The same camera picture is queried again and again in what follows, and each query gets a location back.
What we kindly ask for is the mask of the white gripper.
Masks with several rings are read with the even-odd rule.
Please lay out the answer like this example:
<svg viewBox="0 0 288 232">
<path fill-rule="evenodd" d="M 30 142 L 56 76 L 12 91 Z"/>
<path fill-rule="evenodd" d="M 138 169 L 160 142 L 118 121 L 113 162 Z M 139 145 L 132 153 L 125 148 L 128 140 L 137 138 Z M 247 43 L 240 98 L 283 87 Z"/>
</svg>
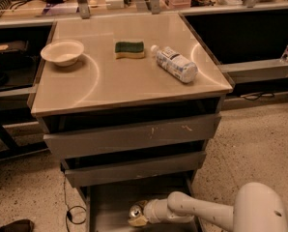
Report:
<svg viewBox="0 0 288 232">
<path fill-rule="evenodd" d="M 144 217 L 132 217 L 128 220 L 130 226 L 142 227 L 148 221 L 152 224 L 156 223 L 189 223 L 194 216 L 178 216 L 172 212 L 167 206 L 166 199 L 141 200 L 136 204 L 143 210 Z"/>
</svg>

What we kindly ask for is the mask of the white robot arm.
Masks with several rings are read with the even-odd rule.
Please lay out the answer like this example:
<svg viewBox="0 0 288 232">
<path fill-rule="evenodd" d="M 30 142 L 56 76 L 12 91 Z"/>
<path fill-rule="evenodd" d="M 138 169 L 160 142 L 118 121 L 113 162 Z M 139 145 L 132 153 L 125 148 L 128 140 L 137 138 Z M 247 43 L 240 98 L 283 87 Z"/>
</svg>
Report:
<svg viewBox="0 0 288 232">
<path fill-rule="evenodd" d="M 195 199 L 173 191 L 164 199 L 136 202 L 128 223 L 189 223 L 202 218 L 227 232 L 288 232 L 288 209 L 280 196 L 261 183 L 243 185 L 233 206 Z"/>
</svg>

